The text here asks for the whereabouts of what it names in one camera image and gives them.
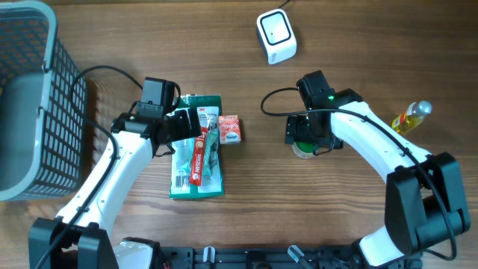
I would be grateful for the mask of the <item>green lid seasoning jar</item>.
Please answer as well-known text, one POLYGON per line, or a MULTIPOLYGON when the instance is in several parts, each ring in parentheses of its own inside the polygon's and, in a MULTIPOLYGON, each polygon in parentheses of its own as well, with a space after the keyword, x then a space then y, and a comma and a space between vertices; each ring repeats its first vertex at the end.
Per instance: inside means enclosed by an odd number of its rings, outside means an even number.
POLYGON ((294 154, 300 158, 313 158, 314 145, 312 143, 294 142, 292 145, 294 154))

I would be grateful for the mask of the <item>mint green wipes sachet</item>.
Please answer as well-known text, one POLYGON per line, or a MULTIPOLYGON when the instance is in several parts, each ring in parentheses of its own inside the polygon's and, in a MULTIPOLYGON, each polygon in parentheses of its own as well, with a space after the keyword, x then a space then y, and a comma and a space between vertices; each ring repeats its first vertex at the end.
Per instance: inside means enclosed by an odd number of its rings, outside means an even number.
MULTIPOLYGON (((202 185, 205 181, 206 176, 212 175, 212 168, 211 168, 211 160, 217 160, 213 157, 213 149, 216 146, 217 136, 218 133, 216 131, 208 129, 208 135, 206 140, 205 146, 205 158, 203 163, 202 169, 202 185)), ((190 177, 190 169, 191 169, 191 160, 193 157, 193 144, 194 138, 188 138, 186 140, 180 140, 174 143, 174 147, 176 149, 177 158, 173 162, 174 168, 178 171, 185 172, 190 177)))

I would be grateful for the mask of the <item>pink Kleenex tissue pack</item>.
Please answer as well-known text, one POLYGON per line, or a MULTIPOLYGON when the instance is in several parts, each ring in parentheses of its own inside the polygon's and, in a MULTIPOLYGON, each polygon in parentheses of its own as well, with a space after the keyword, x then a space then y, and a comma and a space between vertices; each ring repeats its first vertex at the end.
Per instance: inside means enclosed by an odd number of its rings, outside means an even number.
POLYGON ((219 130, 221 144, 241 142, 240 121, 238 115, 219 116, 219 130))

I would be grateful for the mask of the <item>yellow oil bottle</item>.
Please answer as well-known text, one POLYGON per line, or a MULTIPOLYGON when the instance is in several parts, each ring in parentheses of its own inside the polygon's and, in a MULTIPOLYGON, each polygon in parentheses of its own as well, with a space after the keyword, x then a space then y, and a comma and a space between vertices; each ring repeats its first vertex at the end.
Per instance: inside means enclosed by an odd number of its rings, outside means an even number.
POLYGON ((413 102, 402 114, 391 122, 391 127, 400 135, 406 135, 420 125, 431 112, 432 105, 430 102, 426 100, 413 102))

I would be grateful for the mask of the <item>red Nescafe coffee stick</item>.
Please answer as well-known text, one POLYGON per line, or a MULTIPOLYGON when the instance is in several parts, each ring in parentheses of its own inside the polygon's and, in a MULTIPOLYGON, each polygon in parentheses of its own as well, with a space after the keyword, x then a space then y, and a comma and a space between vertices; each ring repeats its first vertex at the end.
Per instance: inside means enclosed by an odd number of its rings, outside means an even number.
POLYGON ((205 146, 208 135, 206 127, 201 128, 201 135, 196 137, 193 144, 193 157, 190 169, 190 184, 200 186, 202 184, 202 169, 205 158, 205 146))

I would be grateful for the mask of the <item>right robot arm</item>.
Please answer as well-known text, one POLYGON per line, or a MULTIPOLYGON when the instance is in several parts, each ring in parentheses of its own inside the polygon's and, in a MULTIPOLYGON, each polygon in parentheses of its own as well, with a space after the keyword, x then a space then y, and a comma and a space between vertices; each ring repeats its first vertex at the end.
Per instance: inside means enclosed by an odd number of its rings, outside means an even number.
POLYGON ((408 142, 381 121, 351 89, 335 91, 324 74, 297 83, 306 115, 289 116, 285 142, 302 158, 340 149, 348 143, 386 184, 382 228, 361 238, 353 265, 383 268, 424 253, 471 227, 458 161, 408 142))

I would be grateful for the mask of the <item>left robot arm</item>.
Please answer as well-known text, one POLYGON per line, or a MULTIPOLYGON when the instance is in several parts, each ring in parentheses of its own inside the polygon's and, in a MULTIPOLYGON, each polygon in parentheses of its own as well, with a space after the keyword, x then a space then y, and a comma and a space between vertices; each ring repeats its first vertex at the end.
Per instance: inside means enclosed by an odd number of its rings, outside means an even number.
POLYGON ((108 145, 76 196, 52 219, 37 219, 28 236, 31 268, 166 268, 157 241, 126 238, 114 246, 111 232, 137 177, 160 146, 197 137, 199 118, 178 108, 180 87, 146 78, 136 112, 112 123, 108 145))

